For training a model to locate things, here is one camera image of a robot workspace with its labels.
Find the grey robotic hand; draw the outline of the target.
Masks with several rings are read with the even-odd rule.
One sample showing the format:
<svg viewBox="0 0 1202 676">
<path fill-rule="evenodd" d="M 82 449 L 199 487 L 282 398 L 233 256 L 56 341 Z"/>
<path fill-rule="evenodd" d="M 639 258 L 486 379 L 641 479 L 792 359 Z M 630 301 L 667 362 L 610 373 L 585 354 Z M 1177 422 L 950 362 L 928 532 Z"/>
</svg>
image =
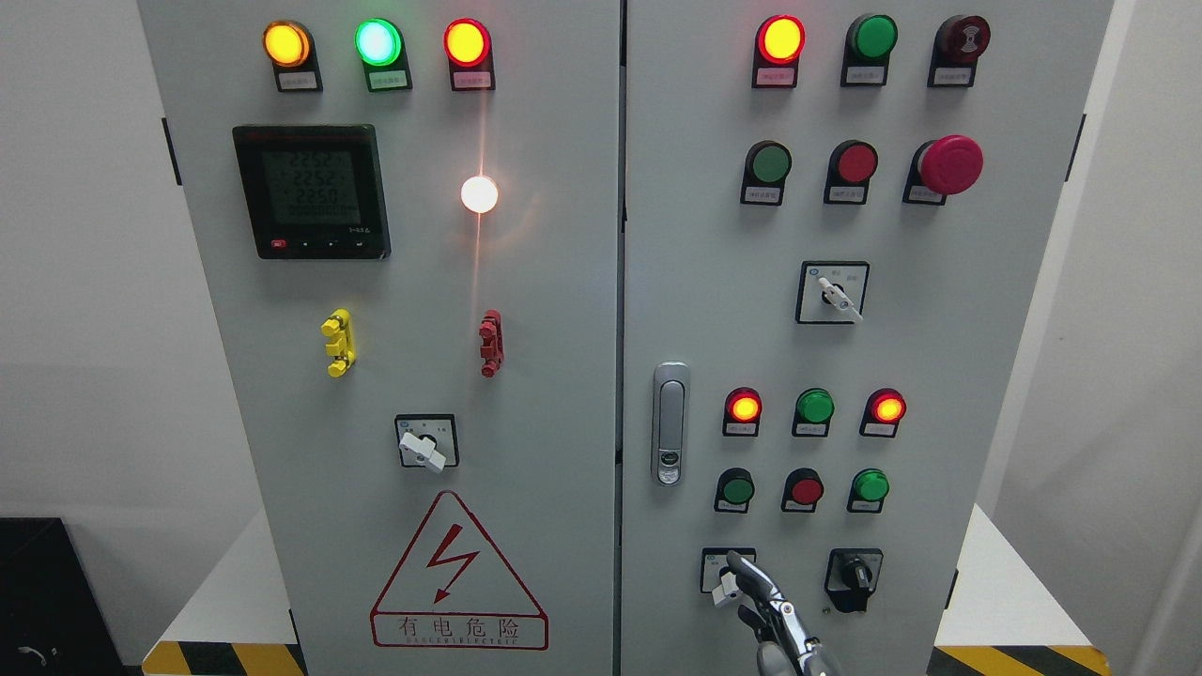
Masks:
<svg viewBox="0 0 1202 676">
<path fill-rule="evenodd" d="M 734 548 L 726 553 L 726 561 L 734 583 L 755 606 L 742 605 L 738 616 L 756 635 L 760 675 L 841 675 L 831 651 L 809 633 L 795 604 L 763 569 Z"/>
</svg>

